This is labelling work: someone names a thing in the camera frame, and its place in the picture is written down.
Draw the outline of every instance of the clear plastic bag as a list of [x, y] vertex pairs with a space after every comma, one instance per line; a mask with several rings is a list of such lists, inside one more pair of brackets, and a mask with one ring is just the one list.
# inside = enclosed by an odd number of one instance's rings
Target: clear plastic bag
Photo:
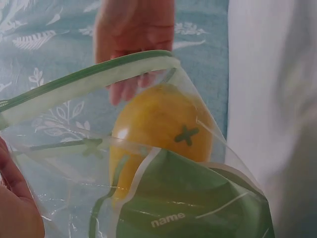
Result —
[[[108, 103], [105, 86], [140, 78], [154, 84]], [[170, 52], [2, 101], [0, 126], [49, 238], [274, 237], [265, 196]]]

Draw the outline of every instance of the green cross mark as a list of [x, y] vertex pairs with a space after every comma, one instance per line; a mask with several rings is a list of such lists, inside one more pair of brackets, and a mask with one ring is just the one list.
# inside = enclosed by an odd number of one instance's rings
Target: green cross mark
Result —
[[196, 135], [198, 132], [199, 132], [198, 127], [194, 128], [194, 129], [191, 129], [191, 130], [188, 130], [187, 126], [184, 125], [183, 128], [182, 128], [182, 133], [177, 135], [177, 136], [175, 136], [174, 141], [176, 143], [178, 143], [178, 142], [181, 142], [181, 141], [185, 140], [187, 145], [191, 146], [193, 144], [191, 136]]
[[97, 158], [102, 159], [103, 155], [97, 148], [102, 142], [102, 139], [83, 139], [83, 142], [87, 146], [87, 149], [83, 152], [83, 156], [89, 156], [94, 154]]

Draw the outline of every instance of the yellow orange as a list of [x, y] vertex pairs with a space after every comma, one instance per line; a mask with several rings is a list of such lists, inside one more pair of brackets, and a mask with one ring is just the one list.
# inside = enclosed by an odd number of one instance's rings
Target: yellow orange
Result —
[[[212, 149], [212, 118], [202, 100], [180, 92], [176, 86], [162, 83], [133, 98], [121, 111], [112, 136], [130, 142], [164, 148], [196, 162], [208, 161]], [[115, 199], [127, 194], [134, 174], [144, 157], [112, 146], [109, 175], [124, 155], [124, 165]]]

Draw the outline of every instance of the human hand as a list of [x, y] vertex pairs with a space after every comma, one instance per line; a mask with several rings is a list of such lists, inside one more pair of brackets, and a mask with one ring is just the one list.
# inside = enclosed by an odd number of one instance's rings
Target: human hand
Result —
[[[94, 30], [96, 63], [148, 50], [172, 51], [174, 0], [103, 0]], [[113, 105], [129, 101], [154, 78], [142, 75], [110, 85]]]
[[0, 138], [0, 237], [44, 238], [44, 224], [27, 183]]

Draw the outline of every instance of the white curtain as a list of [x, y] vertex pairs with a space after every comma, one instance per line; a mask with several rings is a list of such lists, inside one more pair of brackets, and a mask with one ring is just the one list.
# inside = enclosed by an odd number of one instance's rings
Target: white curtain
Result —
[[262, 186], [276, 237], [316, 237], [317, 1], [232, 0], [228, 18], [228, 144]]

